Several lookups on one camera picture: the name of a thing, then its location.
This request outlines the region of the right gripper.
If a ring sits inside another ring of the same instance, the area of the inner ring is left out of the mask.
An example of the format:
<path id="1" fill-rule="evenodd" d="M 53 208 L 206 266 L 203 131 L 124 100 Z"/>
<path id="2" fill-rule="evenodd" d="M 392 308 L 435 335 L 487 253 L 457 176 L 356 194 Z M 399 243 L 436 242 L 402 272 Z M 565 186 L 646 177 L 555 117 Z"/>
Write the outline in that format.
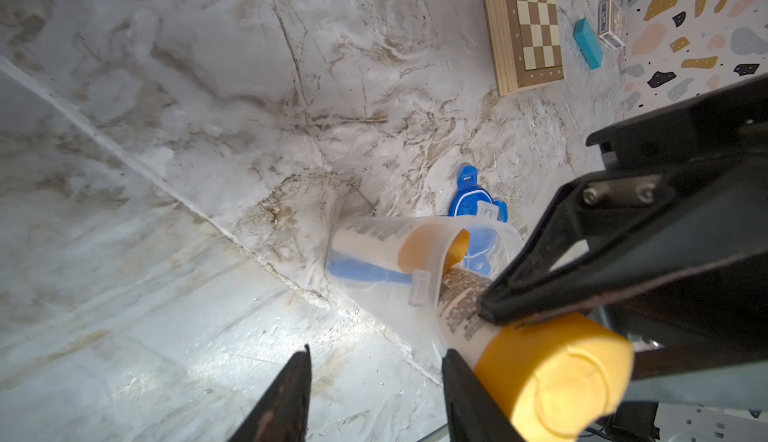
<path id="1" fill-rule="evenodd" d="M 590 134 L 479 302 L 497 326 L 576 311 L 639 337 L 627 401 L 767 408 L 767 80 Z"/>

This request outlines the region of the blue container lid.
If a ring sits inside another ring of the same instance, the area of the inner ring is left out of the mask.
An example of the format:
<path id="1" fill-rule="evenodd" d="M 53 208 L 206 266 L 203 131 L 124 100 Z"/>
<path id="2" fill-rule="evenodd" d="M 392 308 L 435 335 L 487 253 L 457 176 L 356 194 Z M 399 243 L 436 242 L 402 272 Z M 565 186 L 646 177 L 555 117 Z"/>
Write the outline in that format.
<path id="1" fill-rule="evenodd" d="M 491 194 L 479 185 L 479 172 L 469 164 L 459 167 L 457 192 L 449 206 L 450 217 L 481 217 L 506 223 L 508 210 L 505 202 L 494 199 Z M 470 243 L 462 265 L 476 273 L 490 276 L 492 265 L 490 256 L 496 246 L 497 233 L 492 229 L 470 227 Z"/>

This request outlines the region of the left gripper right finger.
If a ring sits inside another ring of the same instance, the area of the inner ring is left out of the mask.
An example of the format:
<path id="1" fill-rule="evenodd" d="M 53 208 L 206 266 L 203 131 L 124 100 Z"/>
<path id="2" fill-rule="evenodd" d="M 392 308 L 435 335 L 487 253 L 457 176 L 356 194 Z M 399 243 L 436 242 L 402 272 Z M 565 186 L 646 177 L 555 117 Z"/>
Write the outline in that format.
<path id="1" fill-rule="evenodd" d="M 454 349 L 443 357 L 442 377 L 451 441 L 524 441 Z"/>

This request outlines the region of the clear plastic container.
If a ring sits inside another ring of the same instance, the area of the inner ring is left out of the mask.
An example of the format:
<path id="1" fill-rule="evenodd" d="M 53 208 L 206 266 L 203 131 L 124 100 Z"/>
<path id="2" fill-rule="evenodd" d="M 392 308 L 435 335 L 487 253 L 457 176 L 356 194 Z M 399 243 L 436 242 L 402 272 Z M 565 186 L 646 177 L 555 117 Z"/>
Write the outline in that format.
<path id="1" fill-rule="evenodd" d="M 492 278 L 522 247 L 519 232 L 489 204 L 475 215 L 349 217 L 330 235 L 326 273 L 419 358 L 437 365 L 445 352 L 437 322 L 444 273 L 459 265 Z"/>

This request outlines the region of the white bottle orange cap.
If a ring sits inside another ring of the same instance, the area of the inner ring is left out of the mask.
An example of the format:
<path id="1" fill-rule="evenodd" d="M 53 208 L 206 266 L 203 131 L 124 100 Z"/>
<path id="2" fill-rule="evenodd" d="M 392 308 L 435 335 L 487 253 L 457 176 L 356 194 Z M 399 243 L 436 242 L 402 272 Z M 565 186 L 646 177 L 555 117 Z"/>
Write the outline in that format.
<path id="1" fill-rule="evenodd" d="M 443 275 L 437 324 L 527 441 L 574 441 L 621 403 L 634 365 L 622 336 L 579 313 L 516 328 L 480 317 L 489 279 L 454 266 Z"/>

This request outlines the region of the cream tube orange cap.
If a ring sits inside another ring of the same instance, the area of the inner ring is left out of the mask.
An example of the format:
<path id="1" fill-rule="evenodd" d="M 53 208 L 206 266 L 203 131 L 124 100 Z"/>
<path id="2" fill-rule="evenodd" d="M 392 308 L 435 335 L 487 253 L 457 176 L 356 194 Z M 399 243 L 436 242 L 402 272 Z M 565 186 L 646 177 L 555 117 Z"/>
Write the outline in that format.
<path id="1" fill-rule="evenodd" d="M 417 270 L 443 274 L 464 259 L 469 243 L 467 229 L 442 223 L 365 223 L 339 229 L 331 248 L 341 255 L 405 274 Z"/>

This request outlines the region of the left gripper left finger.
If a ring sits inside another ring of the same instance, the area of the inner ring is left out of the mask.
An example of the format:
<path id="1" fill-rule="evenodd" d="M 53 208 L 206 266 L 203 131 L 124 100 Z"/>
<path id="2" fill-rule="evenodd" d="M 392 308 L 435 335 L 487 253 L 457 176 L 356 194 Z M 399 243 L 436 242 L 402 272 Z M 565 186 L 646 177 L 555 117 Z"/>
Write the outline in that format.
<path id="1" fill-rule="evenodd" d="M 229 441 L 305 441 L 312 364 L 309 346 L 295 352 Z"/>

